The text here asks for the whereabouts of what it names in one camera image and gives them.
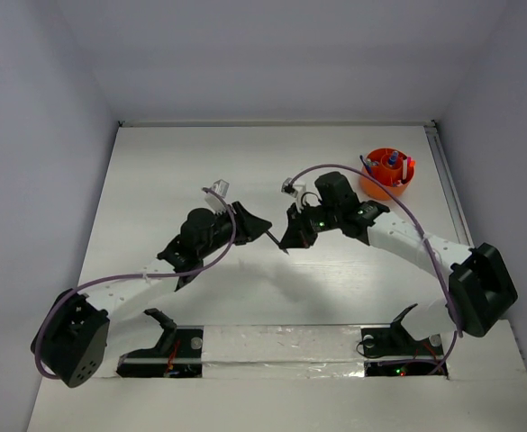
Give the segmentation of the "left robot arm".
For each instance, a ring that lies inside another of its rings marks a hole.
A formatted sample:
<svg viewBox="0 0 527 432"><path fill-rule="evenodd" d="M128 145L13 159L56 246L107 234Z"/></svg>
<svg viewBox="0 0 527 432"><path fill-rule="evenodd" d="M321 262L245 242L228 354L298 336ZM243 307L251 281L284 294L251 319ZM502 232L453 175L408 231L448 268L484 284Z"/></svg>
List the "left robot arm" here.
<svg viewBox="0 0 527 432"><path fill-rule="evenodd" d="M69 388L85 383L106 361L112 325L140 313L159 321L145 330L143 345L153 355L170 354L177 326L149 303L190 284L232 247L249 244L271 228L270 221L240 202L193 209L178 234L139 273L95 279L56 298L31 343L38 372Z"/></svg>

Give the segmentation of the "purple pen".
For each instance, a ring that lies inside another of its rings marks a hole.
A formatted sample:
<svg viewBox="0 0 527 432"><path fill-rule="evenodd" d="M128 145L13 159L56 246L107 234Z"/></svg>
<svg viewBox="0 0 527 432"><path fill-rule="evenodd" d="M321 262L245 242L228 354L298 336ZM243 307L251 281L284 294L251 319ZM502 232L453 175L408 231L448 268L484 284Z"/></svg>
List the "purple pen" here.
<svg viewBox="0 0 527 432"><path fill-rule="evenodd" d="M265 231L267 237L278 247L280 251L289 256L289 252L280 245L280 241L269 230Z"/></svg>

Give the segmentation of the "blue ballpoint pen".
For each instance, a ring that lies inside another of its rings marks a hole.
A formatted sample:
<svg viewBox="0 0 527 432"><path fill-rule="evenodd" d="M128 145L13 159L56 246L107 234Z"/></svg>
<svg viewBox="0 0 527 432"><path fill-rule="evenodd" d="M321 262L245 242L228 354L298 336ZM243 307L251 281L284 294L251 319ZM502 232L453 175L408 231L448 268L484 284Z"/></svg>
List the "blue ballpoint pen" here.
<svg viewBox="0 0 527 432"><path fill-rule="evenodd" d="M367 159L364 158L363 155L359 155L359 159L363 165L363 167L366 169L367 173L370 175L370 176L373 176L373 172L372 172L372 169L371 169L371 166L368 162Z"/></svg>

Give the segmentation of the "black capped white marker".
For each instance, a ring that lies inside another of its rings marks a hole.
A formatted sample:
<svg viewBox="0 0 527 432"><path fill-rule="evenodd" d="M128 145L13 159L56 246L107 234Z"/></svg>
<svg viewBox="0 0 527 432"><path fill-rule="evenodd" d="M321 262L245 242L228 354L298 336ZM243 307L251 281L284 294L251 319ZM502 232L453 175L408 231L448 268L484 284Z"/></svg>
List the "black capped white marker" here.
<svg viewBox="0 0 527 432"><path fill-rule="evenodd" d="M402 183L403 184L407 182L410 163L411 163L410 157L403 158L402 160Z"/></svg>

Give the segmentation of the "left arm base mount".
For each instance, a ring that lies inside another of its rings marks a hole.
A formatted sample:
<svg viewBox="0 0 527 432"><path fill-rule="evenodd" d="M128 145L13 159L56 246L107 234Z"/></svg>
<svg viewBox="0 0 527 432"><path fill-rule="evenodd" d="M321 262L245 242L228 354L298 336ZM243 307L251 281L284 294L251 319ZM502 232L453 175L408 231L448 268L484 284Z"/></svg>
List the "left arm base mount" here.
<svg viewBox="0 0 527 432"><path fill-rule="evenodd" d="M158 322L162 333L153 347L122 355L116 373L122 378L201 378L204 328L180 328L156 308L144 313Z"/></svg>

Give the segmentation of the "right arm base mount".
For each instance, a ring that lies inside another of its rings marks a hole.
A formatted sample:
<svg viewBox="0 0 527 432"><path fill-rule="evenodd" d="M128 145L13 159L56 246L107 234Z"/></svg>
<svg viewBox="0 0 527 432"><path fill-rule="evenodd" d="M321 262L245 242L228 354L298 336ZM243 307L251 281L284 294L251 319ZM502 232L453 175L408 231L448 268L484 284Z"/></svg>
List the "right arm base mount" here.
<svg viewBox="0 0 527 432"><path fill-rule="evenodd" d="M416 306L407 307L386 326L361 330L356 352L364 359L367 377L448 376L446 365L435 370L444 357L441 336L415 340L403 326Z"/></svg>

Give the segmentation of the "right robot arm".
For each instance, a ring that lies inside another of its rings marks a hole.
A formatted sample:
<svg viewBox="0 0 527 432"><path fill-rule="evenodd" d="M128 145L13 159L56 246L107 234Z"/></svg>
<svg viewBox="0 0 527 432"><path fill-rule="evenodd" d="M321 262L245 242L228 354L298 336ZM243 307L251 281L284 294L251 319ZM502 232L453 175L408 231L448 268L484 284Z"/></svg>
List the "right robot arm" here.
<svg viewBox="0 0 527 432"><path fill-rule="evenodd" d="M517 301L518 293L499 250L451 242L424 232L410 217L402 219L387 206L361 201L347 177L333 171L318 177L319 203L306 201L306 187L288 178L281 191L294 198L287 209L283 249L310 248L319 234L338 230L367 246L385 250L435 277L441 297L415 303L398 316L389 331L391 346L409 353L434 334L465 333L482 338Z"/></svg>

